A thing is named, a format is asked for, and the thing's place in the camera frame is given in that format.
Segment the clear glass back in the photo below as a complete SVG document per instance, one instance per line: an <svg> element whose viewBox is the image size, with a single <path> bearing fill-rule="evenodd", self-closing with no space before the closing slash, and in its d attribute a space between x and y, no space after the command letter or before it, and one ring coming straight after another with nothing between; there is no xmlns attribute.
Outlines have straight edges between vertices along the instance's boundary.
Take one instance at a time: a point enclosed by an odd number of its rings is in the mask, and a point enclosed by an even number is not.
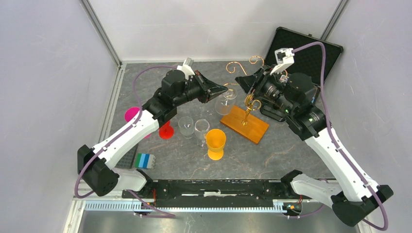
<svg viewBox="0 0 412 233"><path fill-rule="evenodd" d="M210 129L210 124L206 119L199 119L195 122L194 133L201 148L206 148L206 134Z"/></svg>

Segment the gold wire glass rack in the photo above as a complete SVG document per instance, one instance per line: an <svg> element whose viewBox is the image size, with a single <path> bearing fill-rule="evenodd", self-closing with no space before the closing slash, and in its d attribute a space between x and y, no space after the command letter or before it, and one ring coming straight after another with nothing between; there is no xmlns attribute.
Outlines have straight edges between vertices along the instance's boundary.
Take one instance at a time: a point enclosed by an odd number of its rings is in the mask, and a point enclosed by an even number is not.
<svg viewBox="0 0 412 233"><path fill-rule="evenodd" d="M255 99L254 92L250 91L244 105L246 110L233 106L229 114L221 118L220 123L257 145L269 128L268 123L251 114L262 107L262 102Z"/></svg>

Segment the clear textured glass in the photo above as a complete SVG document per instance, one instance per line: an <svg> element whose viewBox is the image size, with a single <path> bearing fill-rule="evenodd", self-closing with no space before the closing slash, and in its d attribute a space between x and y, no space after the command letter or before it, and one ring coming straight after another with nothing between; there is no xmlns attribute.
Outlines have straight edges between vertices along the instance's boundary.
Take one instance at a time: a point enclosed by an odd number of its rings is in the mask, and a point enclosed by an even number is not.
<svg viewBox="0 0 412 233"><path fill-rule="evenodd" d="M193 119L189 116L181 117L178 121L178 126L180 133L186 138L192 138L194 134L194 122Z"/></svg>

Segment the yellow wine glass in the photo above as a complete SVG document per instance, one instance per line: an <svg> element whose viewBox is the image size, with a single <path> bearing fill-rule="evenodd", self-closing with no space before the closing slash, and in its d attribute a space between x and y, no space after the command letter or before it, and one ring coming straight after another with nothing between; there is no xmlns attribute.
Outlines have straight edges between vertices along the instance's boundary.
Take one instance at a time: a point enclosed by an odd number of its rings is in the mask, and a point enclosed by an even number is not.
<svg viewBox="0 0 412 233"><path fill-rule="evenodd" d="M220 129L212 129L206 134L207 154L211 160L220 160L224 155L226 135Z"/></svg>

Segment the red wine glass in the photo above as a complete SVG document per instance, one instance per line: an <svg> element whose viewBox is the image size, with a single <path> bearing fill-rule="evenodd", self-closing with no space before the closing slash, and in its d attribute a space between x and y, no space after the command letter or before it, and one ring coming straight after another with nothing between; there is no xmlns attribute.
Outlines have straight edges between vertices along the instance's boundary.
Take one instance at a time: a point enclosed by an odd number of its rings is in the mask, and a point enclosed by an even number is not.
<svg viewBox="0 0 412 233"><path fill-rule="evenodd" d="M170 125L170 121L167 121L162 127L159 128L159 136L164 140L171 139L174 135L174 128Z"/></svg>

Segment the pink wine glass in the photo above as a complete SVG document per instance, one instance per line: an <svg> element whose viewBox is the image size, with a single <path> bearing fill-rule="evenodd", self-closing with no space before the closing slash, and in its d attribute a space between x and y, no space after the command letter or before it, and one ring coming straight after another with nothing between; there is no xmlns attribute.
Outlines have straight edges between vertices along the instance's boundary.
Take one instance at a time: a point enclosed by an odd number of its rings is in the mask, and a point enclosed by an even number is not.
<svg viewBox="0 0 412 233"><path fill-rule="evenodd" d="M131 135L135 132L145 133L144 138L147 138L149 133L146 133L146 128L150 126L152 120L147 112L142 111L139 107L132 107L128 109L124 115L124 118L127 123L130 124L129 129L127 130L126 135Z"/></svg>

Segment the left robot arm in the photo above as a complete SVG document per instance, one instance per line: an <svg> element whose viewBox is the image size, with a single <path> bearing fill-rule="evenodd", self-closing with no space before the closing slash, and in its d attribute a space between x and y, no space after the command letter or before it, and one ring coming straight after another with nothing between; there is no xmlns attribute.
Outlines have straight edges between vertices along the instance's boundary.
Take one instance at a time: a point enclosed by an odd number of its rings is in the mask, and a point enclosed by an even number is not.
<svg viewBox="0 0 412 233"><path fill-rule="evenodd" d="M122 128L92 147L82 145L77 150L78 179L74 194L85 198L110 193L127 176L115 172L118 161L147 135L157 131L176 114L178 106L197 99L207 103L228 88L207 79L198 70L187 75L173 69L166 73L161 86L145 103L139 101L140 111Z"/></svg>

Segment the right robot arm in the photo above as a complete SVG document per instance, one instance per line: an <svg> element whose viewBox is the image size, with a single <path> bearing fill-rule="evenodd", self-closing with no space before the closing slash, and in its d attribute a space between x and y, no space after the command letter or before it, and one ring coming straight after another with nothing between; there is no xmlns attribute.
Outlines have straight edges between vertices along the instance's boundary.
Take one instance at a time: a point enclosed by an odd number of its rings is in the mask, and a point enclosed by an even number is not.
<svg viewBox="0 0 412 233"><path fill-rule="evenodd" d="M338 140L322 110L314 105L311 77L303 73L283 75L261 67L236 82L248 94L265 100L283 114L289 128L321 158L336 184L325 183L293 170L281 179L281 193L287 198L302 195L331 208L338 219L353 227L393 195L364 172Z"/></svg>

